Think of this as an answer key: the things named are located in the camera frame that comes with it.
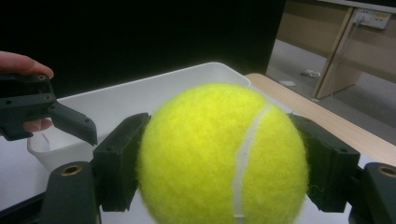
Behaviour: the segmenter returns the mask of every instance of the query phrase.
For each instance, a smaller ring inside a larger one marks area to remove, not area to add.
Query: felt texture
[[[262,112],[251,136],[247,130]],[[244,223],[292,223],[307,189],[304,143],[261,93],[226,83],[185,90],[162,105],[143,135],[139,188],[158,223],[238,223],[235,154],[250,141],[241,198]]]

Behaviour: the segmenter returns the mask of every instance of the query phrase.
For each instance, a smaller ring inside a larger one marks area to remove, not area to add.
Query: screw hole
[[[387,175],[387,176],[390,176],[390,177],[396,177],[396,170],[395,169],[388,168],[386,166],[380,166],[377,169],[383,175]]]
[[[80,171],[82,171],[82,166],[80,165],[72,165],[69,167],[66,167],[62,170],[62,175],[66,176],[66,175],[75,175],[77,173],[79,173]]]

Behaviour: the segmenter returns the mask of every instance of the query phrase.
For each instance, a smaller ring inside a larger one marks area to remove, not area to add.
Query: wooden desk
[[[375,161],[396,166],[396,146],[391,143],[316,105],[269,77],[261,74],[250,74],[247,75],[247,78],[261,91],[274,97],[300,116],[312,119],[360,153],[371,157]]]
[[[379,30],[357,27],[356,13],[354,7],[317,0],[287,1],[276,38],[327,58],[313,97],[355,84],[362,72],[396,82],[396,16]]]

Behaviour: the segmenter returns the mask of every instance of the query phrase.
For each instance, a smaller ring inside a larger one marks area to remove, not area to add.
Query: gray floor
[[[317,80],[302,76],[306,69],[321,71],[326,59],[276,41],[267,76],[294,81],[291,90],[311,99],[333,113],[396,145],[396,84],[362,74],[358,82],[345,90],[318,101],[311,98]]]

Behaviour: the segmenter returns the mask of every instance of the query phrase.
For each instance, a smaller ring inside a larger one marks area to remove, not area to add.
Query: human finger
[[[46,74],[53,77],[53,71],[46,65],[39,63],[28,56],[0,51],[0,73]]]

